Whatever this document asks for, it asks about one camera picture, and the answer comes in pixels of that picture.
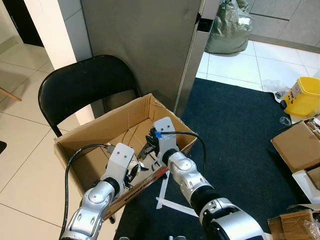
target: white wall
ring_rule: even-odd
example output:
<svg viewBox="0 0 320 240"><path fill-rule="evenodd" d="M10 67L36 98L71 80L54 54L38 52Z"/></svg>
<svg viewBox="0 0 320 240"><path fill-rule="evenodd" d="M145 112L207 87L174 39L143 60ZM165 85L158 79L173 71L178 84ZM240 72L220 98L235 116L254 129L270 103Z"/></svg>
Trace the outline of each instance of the white wall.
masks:
<svg viewBox="0 0 320 240"><path fill-rule="evenodd" d="M13 36L18 37L19 34L11 21L3 1L0 0L0 44Z"/></svg>
<svg viewBox="0 0 320 240"><path fill-rule="evenodd" d="M58 0L24 0L54 69L77 62ZM79 123L94 119L90 105L76 113Z"/></svg>

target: gray metal panel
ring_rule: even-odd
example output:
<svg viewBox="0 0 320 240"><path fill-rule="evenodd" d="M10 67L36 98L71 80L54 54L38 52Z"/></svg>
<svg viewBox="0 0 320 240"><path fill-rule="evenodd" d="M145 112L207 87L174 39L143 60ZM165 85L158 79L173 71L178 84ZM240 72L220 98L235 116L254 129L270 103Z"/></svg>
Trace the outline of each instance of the gray metal panel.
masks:
<svg viewBox="0 0 320 240"><path fill-rule="evenodd" d="M200 2L82 0L93 55L122 59L142 93L173 110Z"/></svg>
<svg viewBox="0 0 320 240"><path fill-rule="evenodd" d="M88 32L82 9L64 21L77 62L92 57Z"/></svg>
<svg viewBox="0 0 320 240"><path fill-rule="evenodd" d="M320 0L301 0L280 39L316 46L320 39Z"/></svg>
<svg viewBox="0 0 320 240"><path fill-rule="evenodd" d="M288 21L250 14L253 18L251 34L277 39Z"/></svg>
<svg viewBox="0 0 320 240"><path fill-rule="evenodd" d="M203 55L205 46L208 41L210 33L197 31L194 39L194 44L192 45L192 50L190 53L190 59L188 61L187 70L185 73L184 81L181 87L181 92L179 95L179 101L176 106L175 114L178 117L182 117L185 108L188 103L188 98L191 92L191 89L194 85L195 77L197 74L197 69L199 67L201 57Z"/></svg>
<svg viewBox="0 0 320 240"><path fill-rule="evenodd" d="M220 5L219 0L206 0L201 14L203 19L215 19Z"/></svg>
<svg viewBox="0 0 320 240"><path fill-rule="evenodd" d="M58 3L64 21L81 9L80 0L58 0Z"/></svg>
<svg viewBox="0 0 320 240"><path fill-rule="evenodd" d="M255 0L250 13L289 20L300 0Z"/></svg>

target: wooden chair leg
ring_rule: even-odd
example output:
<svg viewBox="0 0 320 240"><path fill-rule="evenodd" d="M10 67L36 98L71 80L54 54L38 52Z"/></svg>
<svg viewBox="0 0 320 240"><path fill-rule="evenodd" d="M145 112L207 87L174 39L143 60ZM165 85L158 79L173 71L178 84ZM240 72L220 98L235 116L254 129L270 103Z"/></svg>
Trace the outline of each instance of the wooden chair leg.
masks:
<svg viewBox="0 0 320 240"><path fill-rule="evenodd" d="M10 92L4 90L4 89L1 88L1 87L0 87L0 92L3 93L3 94L5 94L5 95L8 95L10 98L12 98L12 99L14 99L14 100L16 100L16 101L18 101L18 102L21 102L21 99L20 99L20 98L16 97L15 95L11 94Z"/></svg>

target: blue clip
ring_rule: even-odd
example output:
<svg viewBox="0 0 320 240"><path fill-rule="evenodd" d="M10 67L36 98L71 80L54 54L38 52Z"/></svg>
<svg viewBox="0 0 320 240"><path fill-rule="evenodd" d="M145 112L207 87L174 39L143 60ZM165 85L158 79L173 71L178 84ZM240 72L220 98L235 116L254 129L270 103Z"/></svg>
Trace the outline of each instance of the blue clip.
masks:
<svg viewBox="0 0 320 240"><path fill-rule="evenodd" d="M162 137L161 132L155 131L154 133L156 138L160 139Z"/></svg>

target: dark doorframe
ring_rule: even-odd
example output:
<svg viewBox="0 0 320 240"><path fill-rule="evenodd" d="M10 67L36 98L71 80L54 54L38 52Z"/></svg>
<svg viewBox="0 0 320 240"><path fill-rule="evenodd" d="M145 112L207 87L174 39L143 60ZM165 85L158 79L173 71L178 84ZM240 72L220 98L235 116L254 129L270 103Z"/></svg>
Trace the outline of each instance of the dark doorframe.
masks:
<svg viewBox="0 0 320 240"><path fill-rule="evenodd" d="M23 43L43 47L24 0L2 0Z"/></svg>

